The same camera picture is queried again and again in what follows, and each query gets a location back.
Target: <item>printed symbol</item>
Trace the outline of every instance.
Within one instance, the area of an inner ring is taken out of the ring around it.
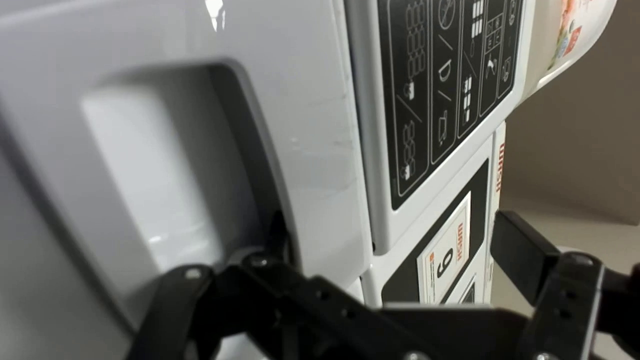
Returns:
[[[502,83],[508,83],[512,77],[512,56],[502,62]]]
[[[462,261],[462,247],[465,247],[465,225],[459,225],[459,243],[457,243],[457,261]]]
[[[437,270],[439,280],[445,277],[445,272],[449,270],[449,266],[453,264],[453,261],[455,261],[455,250],[451,248],[451,250],[445,255],[443,262],[439,264],[439,270]]]
[[[502,175],[505,175],[505,145],[500,145],[497,193],[502,193]]]
[[[517,24],[517,0],[512,0],[508,9],[508,27],[514,27],[514,24]]]
[[[465,101],[462,101],[462,110],[465,110],[465,122],[472,120],[472,91],[474,91],[474,79],[465,81]]]
[[[500,46],[502,42],[502,17],[497,17],[488,23],[488,28],[487,28],[487,52],[494,51]]]
[[[443,146],[449,139],[449,110],[445,110],[439,118],[439,145]]]
[[[472,38],[482,35],[482,14],[485,14],[485,0],[477,0],[472,10]]]
[[[439,68],[440,83],[447,83],[453,77],[453,61],[445,62],[445,66]]]
[[[407,7],[407,58],[409,58],[409,79],[426,71],[426,5],[425,0],[415,0]]]
[[[488,68],[487,79],[497,77],[497,58],[488,58],[487,68]]]
[[[415,167],[417,167],[417,124],[415,122],[402,127],[402,149],[405,149],[402,178],[411,180],[415,176]]]
[[[405,99],[415,101],[417,99],[417,83],[409,83],[405,86]]]
[[[449,30],[457,19],[457,0],[439,0],[439,24]]]

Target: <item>white appliance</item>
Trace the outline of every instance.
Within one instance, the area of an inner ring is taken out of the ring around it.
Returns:
[[[585,24],[597,38],[615,5]],[[13,315],[3,331],[38,335],[38,346],[0,340],[0,358],[122,356],[155,279],[265,247],[276,213],[295,264],[378,307],[387,272],[415,262],[417,247],[434,248],[425,237],[453,210],[453,223],[485,226],[462,237],[468,262],[447,283],[411,283],[431,303],[487,301],[502,124],[542,86],[537,27],[549,23],[545,10],[564,14],[551,9],[558,7],[3,2],[0,193],[10,196],[0,210],[13,217],[0,234],[27,234],[3,252],[41,272],[3,279],[0,315]],[[400,52],[407,62],[392,64]],[[400,101],[415,107],[400,114]],[[447,261],[449,248],[434,257]]]

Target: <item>printed label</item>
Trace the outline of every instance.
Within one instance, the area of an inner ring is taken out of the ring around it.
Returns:
[[[502,176],[505,176],[505,143],[499,153],[499,176],[497,176],[497,193],[502,193]]]
[[[418,257],[420,303],[440,304],[470,261],[470,194]]]

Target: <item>icon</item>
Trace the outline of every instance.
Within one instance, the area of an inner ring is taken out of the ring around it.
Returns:
[[[413,169],[417,167],[417,124],[415,122],[402,127],[402,149],[405,149],[402,176],[405,180],[411,180]]]
[[[497,77],[497,58],[487,61],[487,79]]]
[[[462,110],[465,110],[465,122],[472,120],[472,103],[474,103],[474,79],[465,81],[465,101],[462,101]]]
[[[451,77],[453,77],[453,61],[445,62],[445,66],[440,66],[439,71],[440,83],[447,83]]]
[[[417,99],[417,83],[411,81],[407,86],[405,86],[405,99],[409,101],[415,101]]]
[[[407,7],[407,27],[415,28],[415,7],[413,5]]]
[[[485,14],[485,2],[482,0],[477,0],[474,2],[474,10],[472,10],[472,19],[478,19]]]
[[[472,24],[472,38],[482,35],[482,19],[474,21]]]
[[[402,178],[405,178],[405,180],[411,180],[411,178],[413,178],[413,167],[405,167]]]
[[[411,55],[409,56],[409,79],[415,79],[418,75],[418,68],[417,68],[417,58]]]
[[[417,36],[418,36],[418,35],[413,35],[413,32],[411,32],[409,38],[407,38],[407,46],[409,46],[411,52],[417,52],[417,51],[418,51],[418,46],[417,46],[417,45],[418,45]]]
[[[443,146],[449,139],[449,110],[445,110],[439,118],[439,145]]]
[[[517,24],[517,0],[512,0],[508,9],[508,27],[514,27],[514,24]]]
[[[457,19],[457,0],[439,0],[439,24],[449,30]]]
[[[508,56],[505,62],[502,62],[502,83],[508,83],[512,79],[512,56]]]

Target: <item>control panel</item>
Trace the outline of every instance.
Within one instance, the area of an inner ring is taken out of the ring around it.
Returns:
[[[512,91],[522,0],[380,0],[394,210]]]

